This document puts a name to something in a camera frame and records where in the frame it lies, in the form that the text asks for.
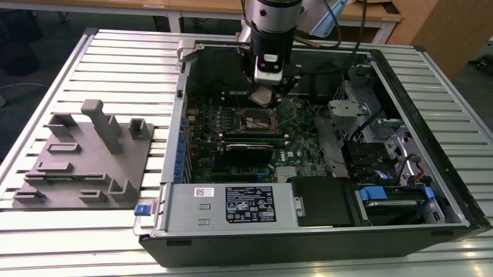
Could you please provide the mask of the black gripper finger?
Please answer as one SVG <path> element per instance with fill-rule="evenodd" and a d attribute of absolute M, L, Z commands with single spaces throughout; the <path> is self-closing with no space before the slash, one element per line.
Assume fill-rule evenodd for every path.
<path fill-rule="evenodd" d="M 301 65 L 285 65 L 282 71 L 282 77 L 278 84 L 271 85 L 271 98 L 269 103 L 269 108 L 277 107 L 282 98 L 289 94 L 289 92 L 295 87 L 301 79 Z"/>

